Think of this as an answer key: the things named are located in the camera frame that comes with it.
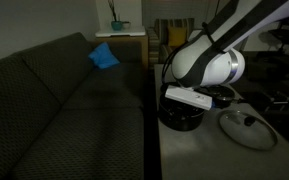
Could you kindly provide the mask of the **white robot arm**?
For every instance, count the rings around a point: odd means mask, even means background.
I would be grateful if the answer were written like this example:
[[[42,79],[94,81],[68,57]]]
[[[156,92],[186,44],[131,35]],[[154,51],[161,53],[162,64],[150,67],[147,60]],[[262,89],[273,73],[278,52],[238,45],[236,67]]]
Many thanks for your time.
[[[253,32],[289,17],[289,0],[230,0],[172,62],[172,74],[184,87],[235,82],[244,71],[233,49]]]

